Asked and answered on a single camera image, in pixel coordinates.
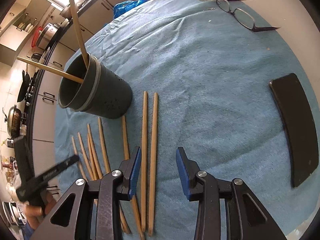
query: chopstick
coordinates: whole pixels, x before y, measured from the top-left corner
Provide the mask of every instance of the chopstick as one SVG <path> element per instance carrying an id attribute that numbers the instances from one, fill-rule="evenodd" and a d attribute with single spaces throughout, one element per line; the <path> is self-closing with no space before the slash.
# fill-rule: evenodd
<path id="1" fill-rule="evenodd" d="M 78 43 L 79 43 L 79 47 L 80 47 L 81 54 L 83 57 L 83 61 L 84 61 L 85 67 L 88 69 L 89 58 L 88 58 L 88 54 L 85 49 L 83 37 L 81 34 L 80 22 L 79 22 L 78 13 L 77 13 L 78 10 L 76 9 L 75 0 L 69 0 L 69 3 L 70 3 L 70 11 L 71 11 L 71 15 L 72 15 L 72 21 L 75 26 L 76 36 L 78 39 Z"/>
<path id="2" fill-rule="evenodd" d="M 81 139 L 80 133 L 78 133 L 78 136 L 79 136 L 79 138 L 80 138 L 80 145 L 81 145 L 81 148 L 82 148 L 82 151 L 83 151 L 82 153 L 83 153 L 83 155 L 84 155 L 84 159 L 87 159 L 87 155 L 86 155 L 86 153 L 85 153 L 85 151 L 84 151 L 84 147 L 83 147 L 83 143 L 82 143 L 82 139 Z M 73 144 L 73 150 L 75 151 L 75 154 L 77 155 L 75 139 L 73 138 L 73 136 L 71 137 L 71 139 L 72 139 L 72 144 Z M 82 165 L 79 166 L 79 167 L 80 167 L 81 175 L 83 176 L 83 178 L 84 178 L 86 181 L 88 181 L 87 177 L 85 176 L 85 173 L 84 173 L 84 170 L 83 170 L 83 168 L 82 168 Z M 95 199 L 95 200 L 94 200 L 94 203 L 97 205 L 97 204 L 98 204 L 98 200 Z"/>
<path id="3" fill-rule="evenodd" d="M 94 180 L 96 180 L 98 178 L 98 176 L 97 176 L 97 171 L 96 171 L 94 160 L 93 160 L 92 148 L 91 148 L 91 142 L 90 142 L 89 134 L 87 134 L 87 140 L 88 140 L 88 149 L 89 149 L 89 154 L 90 154 L 90 165 L 91 165 L 91 169 L 92 169 L 92 173 L 93 173 L 93 178 L 94 178 Z"/>
<path id="4" fill-rule="evenodd" d="M 148 133 L 148 92 L 143 92 L 142 139 L 141 139 L 141 230 L 147 227 L 147 135 Z"/>
<path id="5" fill-rule="evenodd" d="M 53 68 L 53 67 L 49 67 L 49 66 L 40 64 L 40 63 L 38 63 L 38 62 L 29 60 L 29 59 L 26 59 L 26 58 L 23 58 L 23 57 L 17 57 L 17 59 L 20 60 L 20 61 L 23 61 L 23 62 L 25 62 L 25 63 L 29 63 L 30 65 L 36 66 L 36 67 L 38 67 L 38 68 L 44 69 L 44 70 L 46 70 L 46 71 L 48 71 L 48 72 L 51 72 L 51 73 L 53 73 L 53 74 L 56 74 L 56 75 L 58 75 L 58 76 L 61 76 L 61 77 L 70 79 L 70 80 L 72 80 L 72 81 L 74 81 L 74 82 L 77 82 L 77 83 L 80 83 L 80 84 L 82 84 L 82 82 L 83 82 L 83 79 L 78 78 L 78 77 L 76 77 L 76 76 L 73 76 L 73 75 L 71 75 L 71 74 L 68 74 L 68 73 L 66 73 L 66 72 L 63 72 L 63 71 L 61 71 L 61 70 L 55 69 L 55 68 Z"/>
<path id="6" fill-rule="evenodd" d="M 104 168 L 106 170 L 106 173 L 109 173 L 109 172 L 111 172 L 111 169 L 110 169 L 110 164 L 109 164 L 109 160 L 108 160 L 108 156 L 107 156 L 106 144 L 104 141 L 102 122 L 101 122 L 100 117 L 98 117 L 98 125 L 99 125 L 99 135 L 100 135 L 100 143 L 101 143 Z M 130 234 L 131 231 L 128 227 L 127 221 L 125 220 L 121 206 L 119 206 L 119 208 L 120 208 L 120 220 L 121 220 L 122 231 L 125 232 L 126 234 Z"/>
<path id="7" fill-rule="evenodd" d="M 91 133 L 91 129 L 90 129 L 90 125 L 87 124 L 87 128 L 88 128 L 88 134 L 89 134 L 89 139 L 90 139 L 90 144 L 91 144 L 91 151 L 92 151 L 92 155 L 93 155 L 93 159 L 94 159 L 94 163 L 97 169 L 97 174 L 99 179 L 102 179 L 102 172 L 101 172 L 101 168 L 100 168 L 100 164 L 99 164 L 99 160 L 97 157 L 97 153 L 96 153 L 96 149 L 94 147 L 94 143 L 93 143 L 93 139 L 92 139 L 92 133 Z"/>
<path id="8" fill-rule="evenodd" d="M 109 173 L 111 172 L 111 169 L 110 169 L 109 160 L 107 156 L 106 144 L 104 141 L 104 136 L 102 131 L 102 122 L 100 117 L 98 117 L 98 126 L 99 126 L 100 144 L 101 144 L 104 168 L 106 169 L 106 173 Z"/>
<path id="9" fill-rule="evenodd" d="M 128 160 L 128 159 L 130 159 L 130 156 L 129 156 L 129 148 L 128 148 L 127 127 L 125 124 L 125 116 L 124 115 L 122 116 L 122 135 L 123 135 L 123 146 L 124 146 L 124 159 Z M 137 203 L 137 199 L 136 199 L 135 195 L 132 197 L 132 200 L 130 200 L 130 202 L 132 205 L 134 219 L 136 220 L 139 237 L 141 240 L 144 240 L 145 238 L 144 238 L 144 234 L 141 230 L 141 220 L 140 220 L 139 208 L 138 208 L 138 203 Z"/>
<path id="10" fill-rule="evenodd" d="M 80 142 L 80 146 L 81 146 L 81 150 L 82 150 L 83 159 L 84 159 L 85 165 L 87 167 L 90 179 L 94 180 L 92 169 L 90 167 L 87 154 L 85 153 L 85 149 L 84 149 L 84 146 L 83 146 L 83 142 L 82 142 L 82 138 L 81 138 L 81 134 L 80 133 L 78 133 L 78 138 L 79 138 L 79 142 Z"/>
<path id="11" fill-rule="evenodd" d="M 150 185 L 149 185 L 149 221 L 148 235 L 152 236 L 155 220 L 156 197 L 156 158 L 157 158 L 157 123 L 158 123 L 158 93 L 154 95 L 152 132 L 151 132 L 151 156 L 150 156 Z"/>
<path id="12" fill-rule="evenodd" d="M 75 152 L 75 155 L 78 155 L 77 148 L 76 148 L 76 143 L 75 143 L 75 139 L 73 138 L 73 136 L 71 137 L 71 140 L 72 140 L 72 145 L 73 145 L 73 151 Z M 83 170 L 81 161 L 78 162 L 78 166 L 79 166 L 79 170 L 80 170 L 81 176 L 82 176 L 86 181 L 88 181 L 88 179 L 87 179 L 87 177 L 86 177 L 86 175 L 85 175 L 85 173 L 84 173 L 84 170 Z"/>

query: blue towel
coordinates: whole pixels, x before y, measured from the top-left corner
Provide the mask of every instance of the blue towel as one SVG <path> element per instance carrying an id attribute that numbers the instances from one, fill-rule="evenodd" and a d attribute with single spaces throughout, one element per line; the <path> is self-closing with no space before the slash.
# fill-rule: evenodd
<path id="1" fill-rule="evenodd" d="M 230 4 L 254 16 L 257 26 L 269 26 L 244 3 Z M 141 141 L 144 90 L 149 92 L 150 150 L 153 93 L 159 93 L 152 239 L 194 236 L 198 203 L 190 203 L 183 195 L 175 163 L 179 146 L 216 178 L 242 178 L 285 234 L 314 211 L 320 192 L 319 168 L 299 187 L 291 187 L 287 142 L 268 82 L 296 73 L 318 131 L 319 107 L 303 68 L 276 31 L 253 33 L 214 1 L 151 0 L 113 20 L 86 47 L 132 88 L 133 100 L 126 113 L 130 151 Z M 81 132 L 87 144 L 86 124 L 90 123 L 105 172 L 97 116 L 58 107 L 55 123 L 57 162 L 73 154 L 71 136 Z M 102 118 L 102 125 L 111 169 L 116 169 L 124 158 L 121 119 Z M 79 177 L 74 165 L 61 174 L 60 188 L 65 191 Z M 139 200 L 140 182 L 137 194 Z M 122 207 L 133 232 L 124 239 L 139 239 L 131 205 L 123 202 Z M 221 228 L 223 239 L 225 222 Z"/>

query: gas stove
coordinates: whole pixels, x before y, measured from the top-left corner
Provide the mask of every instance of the gas stove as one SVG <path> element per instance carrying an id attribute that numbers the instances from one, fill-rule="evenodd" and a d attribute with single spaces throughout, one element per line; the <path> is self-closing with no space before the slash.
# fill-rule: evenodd
<path id="1" fill-rule="evenodd" d="M 31 102 L 32 102 L 32 98 L 34 95 L 34 91 L 35 91 L 36 78 L 37 78 L 38 73 L 39 73 L 39 70 L 33 75 L 32 78 L 30 78 L 29 87 L 28 87 L 28 90 L 27 90 L 27 93 L 25 96 L 25 105 L 24 105 L 24 111 L 23 111 L 25 114 L 25 118 L 28 117 L 28 113 L 29 113 L 29 110 L 31 107 Z"/>

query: metal screw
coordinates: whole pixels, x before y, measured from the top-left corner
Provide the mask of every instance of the metal screw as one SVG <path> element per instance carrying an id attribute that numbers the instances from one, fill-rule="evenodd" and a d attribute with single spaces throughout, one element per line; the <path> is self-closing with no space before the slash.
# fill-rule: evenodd
<path id="1" fill-rule="evenodd" d="M 242 179 L 235 179 L 235 180 L 234 180 L 234 183 L 235 183 L 236 185 L 242 185 L 243 180 L 242 180 Z"/>
<path id="2" fill-rule="evenodd" d="M 207 173 L 205 171 L 198 171 L 198 176 L 205 177 L 205 176 L 207 176 Z"/>
<path id="3" fill-rule="evenodd" d="M 84 179 L 77 179 L 76 180 L 76 185 L 81 186 L 84 184 Z"/>
<path id="4" fill-rule="evenodd" d="M 111 175 L 114 176 L 114 177 L 118 177 L 118 176 L 121 175 L 121 171 L 115 170 L 115 171 L 111 172 Z"/>

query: frying pan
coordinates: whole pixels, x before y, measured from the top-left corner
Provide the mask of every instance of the frying pan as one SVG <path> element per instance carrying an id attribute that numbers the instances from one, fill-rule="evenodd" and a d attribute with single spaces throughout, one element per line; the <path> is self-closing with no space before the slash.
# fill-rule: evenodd
<path id="1" fill-rule="evenodd" d="M 21 102 L 26 97 L 29 83 L 30 83 L 30 76 L 28 72 L 25 74 L 24 70 L 22 70 L 22 84 L 19 90 L 17 102 Z"/>

